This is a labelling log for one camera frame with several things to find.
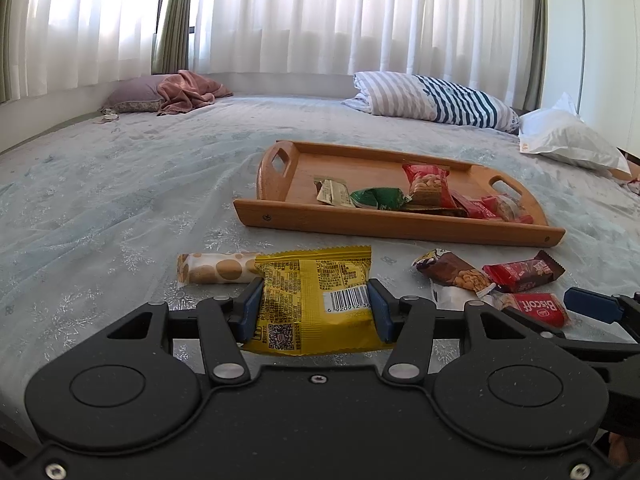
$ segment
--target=pink blanket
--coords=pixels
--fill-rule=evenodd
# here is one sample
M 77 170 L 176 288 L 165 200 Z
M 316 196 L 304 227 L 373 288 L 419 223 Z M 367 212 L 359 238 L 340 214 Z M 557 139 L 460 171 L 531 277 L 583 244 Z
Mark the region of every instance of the pink blanket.
M 185 114 L 208 106 L 216 97 L 233 95 L 223 84 L 190 70 L 180 70 L 158 83 L 158 93 L 164 98 L 158 115 Z

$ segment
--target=yellow snack package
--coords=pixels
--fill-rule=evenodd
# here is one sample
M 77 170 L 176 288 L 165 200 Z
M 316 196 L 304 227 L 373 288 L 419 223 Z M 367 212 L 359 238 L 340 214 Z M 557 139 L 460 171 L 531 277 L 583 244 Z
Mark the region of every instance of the yellow snack package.
M 286 355 L 390 348 L 380 341 L 367 293 L 371 247 L 255 257 L 264 275 L 260 311 L 243 350 Z

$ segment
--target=wooden tray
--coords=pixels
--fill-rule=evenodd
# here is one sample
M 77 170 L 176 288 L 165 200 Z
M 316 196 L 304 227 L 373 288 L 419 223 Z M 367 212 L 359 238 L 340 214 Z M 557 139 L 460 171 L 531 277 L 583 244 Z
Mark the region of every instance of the wooden tray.
M 281 171 L 274 161 L 283 166 Z M 501 180 L 521 194 L 534 224 L 334 207 L 316 200 L 315 176 L 346 181 L 350 192 L 399 187 L 407 193 L 409 182 L 402 170 L 407 162 L 448 166 L 449 187 L 471 198 L 499 194 L 492 185 Z M 236 199 L 234 206 L 244 225 L 294 231 L 534 247 L 552 247 L 564 235 L 564 229 L 549 227 L 533 195 L 500 171 L 448 158 L 339 144 L 279 140 L 260 162 L 257 199 Z

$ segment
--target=white barcode label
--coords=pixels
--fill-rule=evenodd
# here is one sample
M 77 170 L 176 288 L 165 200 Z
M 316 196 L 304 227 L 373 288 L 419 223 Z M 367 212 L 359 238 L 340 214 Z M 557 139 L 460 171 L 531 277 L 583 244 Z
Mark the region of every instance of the white barcode label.
M 371 308 L 367 285 L 352 286 L 343 290 L 324 292 L 324 311 L 329 314 L 351 312 L 360 308 Z

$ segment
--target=mattress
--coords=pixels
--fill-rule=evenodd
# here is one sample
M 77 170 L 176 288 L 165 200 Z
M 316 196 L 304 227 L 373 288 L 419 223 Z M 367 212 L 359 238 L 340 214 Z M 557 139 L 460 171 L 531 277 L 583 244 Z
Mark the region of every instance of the mattress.
M 570 286 L 603 294 L 640 289 L 638 196 L 595 173 L 518 152 L 495 130 L 370 116 L 335 100 L 236 96 L 180 116 L 126 114 L 91 120 L 32 140 L 0 156 L 0 426 L 34 435 L 22 401 L 38 368 L 145 301 L 192 308 L 237 285 L 175 281 L 179 253 L 265 253 L 370 244 L 370 275 L 396 296 L 430 296 L 412 261 L 443 246 L 471 264 L 530 258 L 533 248 L 360 238 L 243 226 L 232 200 L 255 197 L 263 151 L 278 139 L 392 148 L 478 162 L 521 181 L 552 225 L 566 228 L 549 252 L 567 272 L 540 290 Z M 617 325 L 572 314 L 571 338 L 630 342 Z M 195 341 L 174 354 L 202 371 Z M 430 369 L 458 355 L 434 343 Z M 261 364 L 375 364 L 386 352 L 279 358 Z

